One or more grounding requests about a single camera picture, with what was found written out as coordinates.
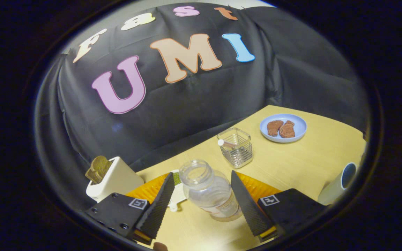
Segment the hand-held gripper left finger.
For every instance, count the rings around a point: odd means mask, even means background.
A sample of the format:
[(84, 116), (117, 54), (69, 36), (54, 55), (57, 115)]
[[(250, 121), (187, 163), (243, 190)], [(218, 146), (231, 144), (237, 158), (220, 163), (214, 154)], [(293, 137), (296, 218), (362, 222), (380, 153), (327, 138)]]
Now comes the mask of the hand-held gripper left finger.
[(111, 193), (85, 213), (105, 229), (133, 242), (156, 239), (174, 191), (174, 174), (161, 175), (128, 192)]

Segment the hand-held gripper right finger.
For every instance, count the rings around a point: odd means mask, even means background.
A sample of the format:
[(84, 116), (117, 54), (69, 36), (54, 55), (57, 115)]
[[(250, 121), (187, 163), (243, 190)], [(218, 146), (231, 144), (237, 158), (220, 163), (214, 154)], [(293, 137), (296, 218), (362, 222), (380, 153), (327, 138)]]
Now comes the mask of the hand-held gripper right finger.
[(236, 171), (230, 185), (252, 234), (261, 242), (299, 230), (327, 208), (297, 189), (281, 191)]

